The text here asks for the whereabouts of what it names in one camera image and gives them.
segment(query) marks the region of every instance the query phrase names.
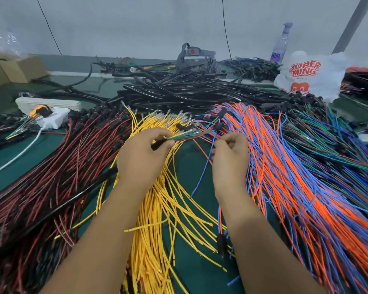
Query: white power cord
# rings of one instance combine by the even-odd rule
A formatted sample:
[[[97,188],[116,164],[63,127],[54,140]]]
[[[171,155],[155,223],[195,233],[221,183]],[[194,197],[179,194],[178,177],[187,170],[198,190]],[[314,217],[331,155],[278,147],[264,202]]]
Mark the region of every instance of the white power cord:
[[[11,161],[5,163],[3,166],[0,167],[0,171],[3,170],[5,167],[7,167],[8,165],[12,164],[15,160],[17,160],[21,155],[23,155],[29,148],[31,148],[31,146],[37,141],[37,139],[39,138],[39,136],[41,135],[41,132],[44,130],[45,128],[41,128],[38,131],[37,136],[34,138],[34,140],[23,150],[21,151],[15,158],[13,158]]]

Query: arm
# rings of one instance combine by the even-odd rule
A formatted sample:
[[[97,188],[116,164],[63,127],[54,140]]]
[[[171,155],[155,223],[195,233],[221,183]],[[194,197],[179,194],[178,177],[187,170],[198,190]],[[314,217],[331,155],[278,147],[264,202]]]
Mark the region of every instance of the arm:
[[[174,142],[167,141],[156,151],[150,144],[171,135],[154,128],[127,140],[117,157],[119,183],[40,294],[119,292],[134,236],[134,232],[124,230],[135,227],[144,195],[161,172]]]
[[[221,206],[246,293],[317,294],[326,291],[285,246],[245,188],[248,141],[223,136],[213,149],[215,196]]]

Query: power strip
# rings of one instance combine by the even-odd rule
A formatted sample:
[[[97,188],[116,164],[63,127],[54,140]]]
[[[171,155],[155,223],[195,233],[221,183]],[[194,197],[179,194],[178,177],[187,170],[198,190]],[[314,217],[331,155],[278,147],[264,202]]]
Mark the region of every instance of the power strip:
[[[20,97],[15,99],[19,109],[24,114],[29,114],[38,105],[48,105],[49,107],[62,107],[75,111],[82,109],[82,104],[76,100],[58,100],[58,99],[44,99],[44,98],[27,98]]]

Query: bundle of yellow wires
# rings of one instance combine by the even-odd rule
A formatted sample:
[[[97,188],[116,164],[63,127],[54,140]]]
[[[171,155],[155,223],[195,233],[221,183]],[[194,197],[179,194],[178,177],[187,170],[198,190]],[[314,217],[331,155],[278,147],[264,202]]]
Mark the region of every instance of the bundle of yellow wires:
[[[129,108],[128,111],[132,114],[131,137],[142,130],[156,127],[166,128],[176,134],[179,132],[176,127],[177,123],[184,126],[191,123],[188,115],[183,113],[152,113],[138,122]],[[135,231],[135,236],[132,242],[126,272],[124,273],[125,276],[122,285],[124,292],[128,292],[129,285],[126,277],[129,273],[132,277],[132,288],[135,294],[138,294],[139,291],[141,294],[174,293],[172,277],[176,279],[183,292],[188,293],[174,270],[174,242],[177,234],[202,257],[226,271],[220,264],[201,252],[194,243],[194,241],[198,242],[198,245],[205,246],[212,252],[217,252],[216,235],[210,230],[210,227],[217,224],[217,220],[193,201],[179,182],[177,182],[174,155],[182,143],[183,141],[176,142],[170,150],[161,174],[152,188],[147,192],[142,202],[138,214],[137,226],[127,230]],[[116,177],[115,185],[118,180],[119,174]],[[100,189],[95,214],[98,213],[98,210],[102,206],[105,188],[106,182],[103,183]],[[195,215],[191,207],[184,200],[185,198],[192,204],[192,208],[196,208],[204,214],[205,219],[201,219]],[[167,250],[164,249],[162,242],[162,225],[164,223],[168,226],[170,235],[170,247]]]

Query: person's left arm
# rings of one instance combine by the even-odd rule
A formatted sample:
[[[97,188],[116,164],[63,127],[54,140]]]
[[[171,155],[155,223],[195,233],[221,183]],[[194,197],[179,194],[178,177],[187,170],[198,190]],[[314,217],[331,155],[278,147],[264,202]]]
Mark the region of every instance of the person's left arm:
[[[117,157],[119,182],[103,208],[40,294],[117,294],[131,250],[140,205],[157,179],[173,141],[153,151],[153,140],[171,136],[144,130],[124,143]]]

